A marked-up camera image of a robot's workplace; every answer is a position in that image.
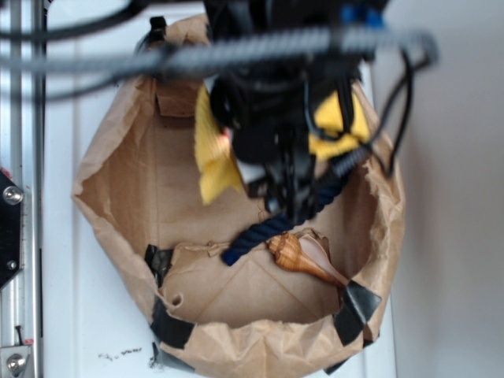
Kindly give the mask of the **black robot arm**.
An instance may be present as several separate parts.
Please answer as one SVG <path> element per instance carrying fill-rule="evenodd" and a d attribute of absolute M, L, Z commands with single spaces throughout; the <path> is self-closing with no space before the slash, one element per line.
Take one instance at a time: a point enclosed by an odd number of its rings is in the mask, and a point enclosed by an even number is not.
<path fill-rule="evenodd" d="M 311 27 L 380 27 L 384 1 L 207 1 L 214 43 Z M 252 63 L 219 73 L 208 99 L 230 135 L 251 198 L 290 220 L 310 218 L 319 190 L 335 175 L 316 176 L 319 161 L 340 160 L 371 141 L 352 86 L 366 53 Z"/>

